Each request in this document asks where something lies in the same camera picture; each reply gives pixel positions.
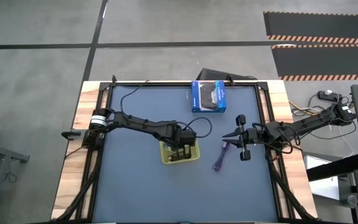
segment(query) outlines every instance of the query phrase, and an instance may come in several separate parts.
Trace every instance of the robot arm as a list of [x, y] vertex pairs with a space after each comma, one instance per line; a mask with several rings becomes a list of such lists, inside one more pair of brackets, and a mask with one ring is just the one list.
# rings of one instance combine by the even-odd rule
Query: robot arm
[[253, 127], [247, 129], [244, 128], [246, 124], [245, 115], [239, 115], [236, 118], [237, 129], [223, 136], [223, 138], [238, 136], [238, 139], [223, 139], [223, 141], [241, 148], [240, 158], [242, 161], [247, 161], [250, 159], [247, 144], [265, 144], [281, 150], [291, 144], [292, 139], [330, 124], [336, 126], [349, 125], [355, 118], [356, 115], [342, 103], [332, 105], [319, 114], [294, 123], [272, 121], [265, 126], [252, 124]]
[[171, 161], [188, 159], [191, 157], [190, 150], [186, 152], [185, 146], [194, 146], [196, 133], [190, 128], [182, 128], [178, 121], [159, 121], [153, 122], [147, 119], [127, 115], [121, 111], [111, 109], [98, 109], [93, 111], [91, 122], [85, 134], [82, 146], [87, 148], [95, 147], [101, 134], [106, 134], [117, 128], [127, 128], [134, 131], [151, 134], [155, 139], [166, 143], [176, 152], [171, 157]]

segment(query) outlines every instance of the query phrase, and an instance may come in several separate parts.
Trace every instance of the yellow-black striped tape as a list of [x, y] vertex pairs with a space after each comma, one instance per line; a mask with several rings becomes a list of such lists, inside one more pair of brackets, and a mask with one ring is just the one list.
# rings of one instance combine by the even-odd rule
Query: yellow-black striped tape
[[273, 45], [272, 49], [317, 48], [317, 47], [358, 47], [358, 44], [308, 44], [308, 45]]
[[335, 81], [358, 80], [358, 75], [284, 75], [279, 78], [284, 81]]
[[295, 35], [268, 35], [269, 40], [290, 40], [302, 42], [320, 42], [327, 44], [358, 44], [358, 38], [345, 37], [312, 37], [312, 36], [295, 36]]
[[280, 11], [264, 11], [266, 13], [282, 13], [282, 14], [304, 14], [304, 15], [325, 15], [325, 16], [358, 16], [358, 14], [345, 13], [315, 13], [315, 12], [280, 12]]

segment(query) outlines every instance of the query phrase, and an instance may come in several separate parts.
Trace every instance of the blue box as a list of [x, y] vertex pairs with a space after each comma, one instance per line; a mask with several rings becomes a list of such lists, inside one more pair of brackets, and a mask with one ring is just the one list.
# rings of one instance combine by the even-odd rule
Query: blue box
[[191, 95], [194, 113], [223, 113], [226, 110], [223, 81], [192, 81]]

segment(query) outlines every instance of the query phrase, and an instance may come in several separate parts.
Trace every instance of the wooden table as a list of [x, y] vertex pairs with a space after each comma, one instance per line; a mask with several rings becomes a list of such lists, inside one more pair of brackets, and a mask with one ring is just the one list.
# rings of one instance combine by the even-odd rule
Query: wooden table
[[[267, 82], [269, 88], [270, 99], [272, 102], [273, 113], [276, 121], [293, 122], [290, 105], [288, 102], [285, 85], [282, 80], [259, 80], [259, 81], [236, 81], [236, 82]], [[75, 113], [75, 120], [73, 129], [88, 129], [91, 115], [96, 106], [96, 99], [98, 97], [99, 84], [101, 81], [84, 82], [78, 106]], [[269, 122], [269, 112], [265, 102], [265, 97], [261, 95], [262, 105], [266, 122]], [[78, 149], [81, 146], [82, 140], [70, 141], [67, 154]], [[78, 152], [68, 157], [63, 165], [62, 175], [60, 177], [59, 186], [53, 206], [51, 218], [59, 217], [69, 206], [75, 195], [80, 190], [81, 179], [83, 175], [83, 168], [86, 158], [86, 149], [80, 149]], [[285, 170], [291, 191], [299, 202], [306, 208], [306, 210], [314, 217], [317, 217], [316, 207], [314, 205], [313, 197], [310, 190], [308, 177], [306, 174], [305, 165], [303, 163], [302, 154], [299, 150], [294, 149], [291, 154], [283, 154]], [[279, 188], [280, 202], [283, 208], [284, 217], [288, 216], [286, 209], [285, 197]], [[88, 211], [88, 200], [90, 197], [90, 190], [88, 191], [83, 208], [83, 216], [85, 217]]]

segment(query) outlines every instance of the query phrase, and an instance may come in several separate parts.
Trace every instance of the black bracket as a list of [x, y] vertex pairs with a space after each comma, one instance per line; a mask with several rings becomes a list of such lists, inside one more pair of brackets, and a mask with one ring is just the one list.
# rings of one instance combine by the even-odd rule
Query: black bracket
[[72, 141], [74, 139], [83, 139], [85, 132], [86, 132], [85, 129], [71, 129], [69, 131], [62, 132], [62, 136], [65, 139]]
[[111, 86], [116, 87], [117, 86], [117, 78], [115, 75], [112, 75], [111, 77]]
[[257, 82], [257, 85], [265, 91], [269, 90], [269, 86], [267, 85], [267, 82]]
[[226, 76], [226, 80], [229, 80], [230, 81], [230, 86], [234, 86], [236, 83], [234, 82], [233, 80], [233, 77], [231, 77], [230, 75], [227, 75]]
[[101, 82], [99, 85], [99, 91], [104, 91], [111, 86], [111, 82]]

